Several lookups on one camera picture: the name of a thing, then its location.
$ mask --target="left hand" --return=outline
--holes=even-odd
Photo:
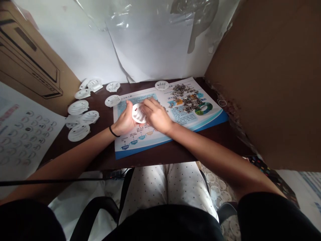
[[[126,109],[122,112],[116,123],[111,126],[113,133],[122,136],[130,132],[138,123],[132,117],[133,103],[126,100]]]

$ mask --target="white pants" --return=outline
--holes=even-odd
[[[164,204],[199,208],[218,221],[206,183],[196,162],[135,168],[119,224],[139,209]]]

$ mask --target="colorful circle graphic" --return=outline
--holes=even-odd
[[[203,102],[198,106],[198,109],[195,110],[197,115],[205,115],[213,109],[213,105],[210,102]]]

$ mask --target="dark wooden desk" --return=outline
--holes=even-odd
[[[196,79],[196,81],[213,98],[213,100],[217,100],[215,92],[207,86],[202,78],[198,78]],[[108,92],[105,86],[96,93],[92,92],[91,96],[86,98],[86,100],[89,102],[89,110],[98,111],[100,118],[95,124],[90,125],[91,133],[85,139],[79,142],[70,142],[67,138],[69,129],[64,126],[47,151],[40,166],[44,165],[49,160],[56,158],[60,154],[70,150],[71,148],[79,145],[85,140],[93,137],[94,135],[114,123],[113,108],[105,106],[105,100],[107,97],[113,94],[124,95],[138,90],[148,89],[154,86],[154,81],[135,84],[126,83],[120,85],[117,93]],[[253,155],[252,151],[236,137],[228,122],[210,127],[198,133],[220,143],[221,145],[233,150],[239,155]],[[93,160],[88,170],[121,169],[135,166],[170,164],[195,160],[196,158],[190,152],[188,152],[183,146],[174,141],[116,160],[115,145],[113,142]]]

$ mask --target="black cable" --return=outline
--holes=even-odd
[[[18,186],[18,185],[31,185],[31,184],[48,184],[48,183],[66,183],[77,181],[103,181],[112,178],[121,178],[128,170],[127,168],[122,174],[105,177],[105,178],[78,178],[78,179],[44,179],[44,180],[19,180],[19,181],[0,181],[0,186]]]

